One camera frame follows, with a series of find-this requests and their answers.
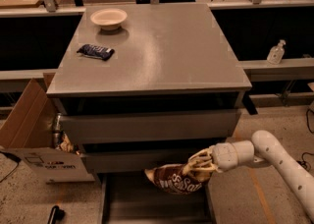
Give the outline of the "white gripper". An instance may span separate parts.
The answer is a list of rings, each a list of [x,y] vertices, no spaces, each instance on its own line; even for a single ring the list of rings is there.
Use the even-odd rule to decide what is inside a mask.
[[[212,162],[217,166],[193,167],[191,165],[209,165]],[[183,168],[183,174],[193,177],[200,183],[208,182],[214,172],[226,172],[238,166],[252,163],[254,146],[249,140],[238,142],[218,143],[213,147],[204,148],[190,156]]]

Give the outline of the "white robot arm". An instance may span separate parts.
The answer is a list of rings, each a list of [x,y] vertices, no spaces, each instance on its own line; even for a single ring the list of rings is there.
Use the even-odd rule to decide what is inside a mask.
[[[293,159],[268,131],[256,131],[251,140],[223,142],[204,148],[188,159],[183,173],[195,172],[204,182],[213,172],[224,173],[239,166],[272,165],[314,221],[314,177]]]

